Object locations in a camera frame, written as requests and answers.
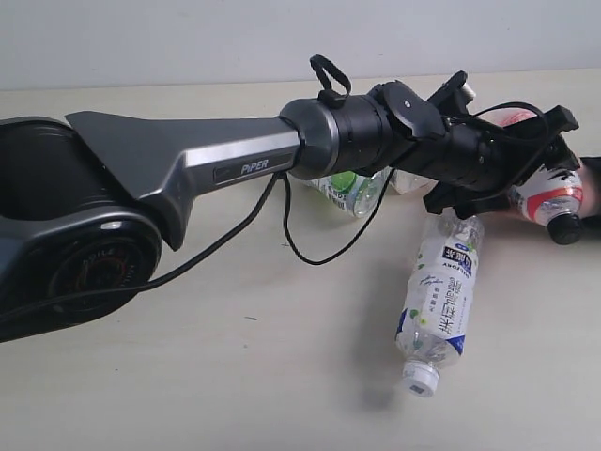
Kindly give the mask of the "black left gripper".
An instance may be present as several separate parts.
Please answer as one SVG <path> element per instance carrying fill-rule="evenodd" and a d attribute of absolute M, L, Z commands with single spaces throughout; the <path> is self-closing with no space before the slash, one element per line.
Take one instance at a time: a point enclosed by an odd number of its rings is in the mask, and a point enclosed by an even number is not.
<path fill-rule="evenodd" d="M 451 208 L 467 219 L 502 206 L 511 187 L 539 166 L 578 170 L 578 158 L 562 138 L 577 128 L 572 112 L 560 105 L 502 128 L 480 119 L 452 125 L 435 146 L 434 166 L 427 172 L 438 184 L 424 197 L 426 210 L 440 214 Z"/>

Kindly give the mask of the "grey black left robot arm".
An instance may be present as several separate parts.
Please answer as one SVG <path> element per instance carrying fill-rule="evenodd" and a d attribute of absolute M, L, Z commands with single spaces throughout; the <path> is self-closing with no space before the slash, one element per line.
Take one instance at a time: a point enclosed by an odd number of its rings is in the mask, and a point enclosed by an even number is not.
<path fill-rule="evenodd" d="M 427 99 L 398 81 L 324 88 L 276 117 L 3 120 L 2 340 L 102 318 L 167 283 L 162 248 L 180 248 L 196 197 L 237 183 L 394 168 L 435 181 L 430 212 L 467 216 L 499 208 L 540 166 L 576 166 L 568 109 L 502 127 L 471 114 L 471 99 L 458 73 Z"/>

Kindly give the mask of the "person's open hand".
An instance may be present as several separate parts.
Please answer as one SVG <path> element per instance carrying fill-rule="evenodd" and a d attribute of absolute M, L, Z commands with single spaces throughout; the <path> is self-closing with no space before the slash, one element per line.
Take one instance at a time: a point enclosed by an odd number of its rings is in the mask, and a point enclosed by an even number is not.
<path fill-rule="evenodd" d="M 584 185 L 584 204 L 581 210 L 583 223 L 591 227 L 600 224 L 600 158 L 582 157 L 578 159 L 578 174 Z"/>

